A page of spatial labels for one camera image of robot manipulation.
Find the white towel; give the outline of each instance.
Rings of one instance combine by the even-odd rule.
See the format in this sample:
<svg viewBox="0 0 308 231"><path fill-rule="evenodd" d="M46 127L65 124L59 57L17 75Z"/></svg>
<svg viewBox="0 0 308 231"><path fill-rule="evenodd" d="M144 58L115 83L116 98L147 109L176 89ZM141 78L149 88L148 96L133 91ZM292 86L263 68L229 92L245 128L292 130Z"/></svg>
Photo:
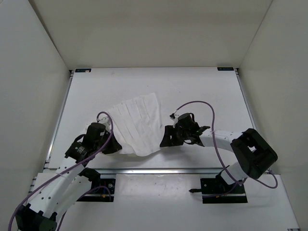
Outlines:
<svg viewBox="0 0 308 231"><path fill-rule="evenodd" d="M164 131L155 93L123 101L107 111L114 123L114 135L121 154L147 156L160 150Z"/></svg>

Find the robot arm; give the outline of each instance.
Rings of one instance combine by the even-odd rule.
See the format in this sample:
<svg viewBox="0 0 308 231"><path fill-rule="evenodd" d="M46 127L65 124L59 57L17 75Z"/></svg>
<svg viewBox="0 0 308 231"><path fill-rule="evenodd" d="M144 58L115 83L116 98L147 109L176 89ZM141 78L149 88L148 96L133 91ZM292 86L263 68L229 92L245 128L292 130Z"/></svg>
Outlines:
<svg viewBox="0 0 308 231"><path fill-rule="evenodd" d="M213 132L210 127L200 127L192 113L180 116L172 114L174 125L165 127L165 134L160 147L179 146L184 143L197 144L203 147L215 147ZM278 159L277 154L260 136L249 128L245 132L214 131L216 147L233 152L238 160L228 167L235 180L251 177L258 179ZM234 180L225 170L217 176L222 183L234 184Z"/></svg>
<svg viewBox="0 0 308 231"><path fill-rule="evenodd" d="M91 189L93 181L100 180L100 174L87 168L88 162L80 164L65 174L66 169L85 160L107 141L110 136L108 121L92 123L87 133L78 136L65 153L65 157L57 169L57 179L42 188L26 206L21 206L16 213L17 226L21 231L55 231L62 215L85 192ZM104 154L122 149L121 145L111 136Z"/></svg>

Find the black bracket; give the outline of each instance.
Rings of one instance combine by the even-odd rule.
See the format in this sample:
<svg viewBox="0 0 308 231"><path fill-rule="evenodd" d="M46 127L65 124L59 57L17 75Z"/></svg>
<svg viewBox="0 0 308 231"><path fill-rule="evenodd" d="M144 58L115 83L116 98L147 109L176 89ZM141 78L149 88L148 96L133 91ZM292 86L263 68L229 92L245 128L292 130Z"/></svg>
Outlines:
<svg viewBox="0 0 308 231"><path fill-rule="evenodd" d="M116 189L116 180L114 178L111 179L99 179L92 182L91 189L94 189L100 185L105 186L109 189L111 194L111 201L109 199L109 195L106 189L100 188L97 191L93 191L77 201L84 201L84 202L113 202L115 199L115 189Z"/></svg>
<svg viewBox="0 0 308 231"><path fill-rule="evenodd" d="M201 192L203 204L236 204L248 202L243 185L237 185L226 195L207 197L216 194L224 194L230 191L233 185L222 184L217 178L201 178L200 183L201 189L191 189L190 192Z"/></svg>

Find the black sticker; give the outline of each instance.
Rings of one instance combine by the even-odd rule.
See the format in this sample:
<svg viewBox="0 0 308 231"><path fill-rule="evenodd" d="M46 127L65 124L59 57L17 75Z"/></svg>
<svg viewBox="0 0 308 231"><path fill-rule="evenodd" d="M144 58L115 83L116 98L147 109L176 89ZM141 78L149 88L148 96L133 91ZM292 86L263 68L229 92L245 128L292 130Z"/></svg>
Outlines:
<svg viewBox="0 0 308 231"><path fill-rule="evenodd" d="M217 67L218 71L234 71L233 67Z"/></svg>
<svg viewBox="0 0 308 231"><path fill-rule="evenodd" d="M80 72L91 72L91 68L90 69L76 69L75 73L80 73Z"/></svg>

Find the purple cable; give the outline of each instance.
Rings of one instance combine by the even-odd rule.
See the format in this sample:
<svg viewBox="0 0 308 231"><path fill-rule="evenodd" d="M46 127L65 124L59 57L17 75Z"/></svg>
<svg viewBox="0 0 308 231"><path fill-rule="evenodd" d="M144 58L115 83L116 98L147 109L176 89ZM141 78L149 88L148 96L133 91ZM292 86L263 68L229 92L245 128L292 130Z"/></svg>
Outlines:
<svg viewBox="0 0 308 231"><path fill-rule="evenodd" d="M265 183L263 183L262 181L257 180L257 179L254 179L254 180L257 181L257 182L259 182L260 184L262 184L262 185L264 185L264 186L270 188L270 189L276 189L276 188L278 187L278 180L277 180L276 176L274 175L274 173L272 172L272 170L269 170L269 173L274 177L275 186L269 186L269 185L267 185L267 184L265 184Z"/></svg>
<svg viewBox="0 0 308 231"><path fill-rule="evenodd" d="M17 206L17 208L14 210L12 216L11 216L11 219L10 219L10 222L9 222L9 226L8 226L8 231L12 231L12 224L13 224L13 221L14 221L14 217L16 216L16 213L18 211L18 209L33 195L35 194L37 191L39 191L41 188L45 187L46 185L48 185L49 183L51 183L52 181L54 181L55 179L57 179L58 177L60 177L62 174L72 170L73 168L83 164L83 163L86 163L90 160L92 160L98 153L100 153L105 147L106 145L108 144L108 142L110 141L114 131L113 131L113 128L114 128L114 124L112 122L112 118L110 117L110 115L106 112L99 112L97 117L100 115L100 114L106 114L110 120L110 123L111 123L111 129L110 129L110 135L108 137L108 139L106 140L106 142L103 144L103 146L97 150L94 154L92 154L91 156L89 156L88 158L80 161L79 163L69 167L68 169L62 171L59 175L56 175L52 178L50 178L48 181L46 181L45 183L43 183L42 185L40 185L39 187L37 187L32 193L30 193L24 200L22 200L22 202Z"/></svg>
<svg viewBox="0 0 308 231"><path fill-rule="evenodd" d="M94 190L101 189L101 188L104 188L104 189L107 190L107 192L108 192L108 194L109 194L109 201L111 201L111 193L110 193L109 189L108 189L106 186L98 186L98 187L96 187L96 188L90 189L89 191L87 191L86 193L84 193L81 197L87 195L87 194L90 193L90 192L93 192ZM66 212L63 213L63 215L62 215L62 217L61 217L61 220L60 220L60 222L59 222L57 231L60 231L60 228L61 228L61 225L62 225L62 222L63 222L63 220L64 220L65 215L66 215Z"/></svg>
<svg viewBox="0 0 308 231"><path fill-rule="evenodd" d="M197 100L197 101L190 101L190 102L188 102L188 103L185 103L185 104L183 104L182 106L180 106L177 110L179 110L179 109L181 109L182 107L184 107L184 106L186 106L186 105L188 105L188 104L191 104L191 103L204 103L204 104L208 105L208 106L211 108L212 114L213 114L213 119L212 119L213 143L214 143L214 148L215 148L217 157L218 157L218 159L219 159L219 161L220 161L220 163L221 163L221 165L222 165L222 168L226 171L226 173L228 174L228 176L236 183L235 186L236 186L237 184L239 184L239 185L244 184L244 182L246 181L246 179L244 179L242 182L236 180L236 179L231 175L231 173L228 171L227 167L226 167L225 164L223 163L222 158L221 158L221 156L220 156L220 154L219 154L218 147L217 147L217 144L216 144L215 131L214 131L214 122L215 122L215 112L214 112L214 108L213 108L212 105L210 105L208 102ZM257 180L257 179L254 179L254 180L257 181L257 182L259 182L260 184L262 184L262 185L264 185L264 186L270 188L270 189L276 189L276 188L278 187L277 178L275 177L275 175L273 174L273 172L272 172L271 170L269 170L269 172L270 172L270 174L271 174L271 175L274 177L274 179L275 179L275 182L276 182L276 185L275 185L275 186L266 185L265 183L263 183L263 182L261 182L261 181L259 181L259 180Z"/></svg>
<svg viewBox="0 0 308 231"><path fill-rule="evenodd" d="M212 110L212 114L213 114L213 119L212 119L212 134L213 134L213 143L214 143L214 148L215 148L215 151L216 151L216 154L217 154L217 157L222 165L222 168L226 171L226 173L228 174L228 176L237 184L242 184L243 182L240 182L238 180L236 180L232 175L231 173L228 171L227 167L225 166L225 164L223 163L222 159L221 159L221 156L219 154L219 151L218 151L218 147L217 147L217 144L216 144L216 139L215 139L215 131L214 131L214 122L215 122L215 112L214 112L214 108L212 107L212 105L210 105L209 103L205 102L205 101L190 101L188 103L185 103L183 104L182 106L180 106L177 110L181 109L182 107L188 105L188 104L191 104L191 103L204 103L206 105L208 105L211 110Z"/></svg>

